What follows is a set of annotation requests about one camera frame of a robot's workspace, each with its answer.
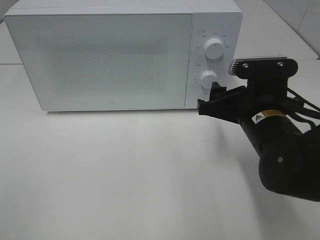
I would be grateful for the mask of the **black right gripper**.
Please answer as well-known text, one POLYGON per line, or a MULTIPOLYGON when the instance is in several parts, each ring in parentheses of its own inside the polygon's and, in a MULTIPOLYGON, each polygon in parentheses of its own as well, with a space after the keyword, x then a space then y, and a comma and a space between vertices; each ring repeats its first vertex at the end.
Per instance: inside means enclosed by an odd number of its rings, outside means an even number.
POLYGON ((211 84, 209 101, 199 101, 199 115, 214 117, 239 125, 287 125, 288 118, 279 102, 287 94, 283 87, 270 84, 240 86, 227 90, 217 81, 211 84))

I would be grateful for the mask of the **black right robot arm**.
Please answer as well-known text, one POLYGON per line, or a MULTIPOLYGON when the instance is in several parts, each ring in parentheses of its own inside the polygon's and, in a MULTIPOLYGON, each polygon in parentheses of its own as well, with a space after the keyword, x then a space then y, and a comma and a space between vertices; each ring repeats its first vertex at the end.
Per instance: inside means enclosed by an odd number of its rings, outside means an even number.
POLYGON ((240 125, 259 156, 259 177, 274 193, 320 200, 320 114, 295 96, 256 94, 249 86, 231 90, 214 82, 208 101, 199 100, 200 115, 240 125))

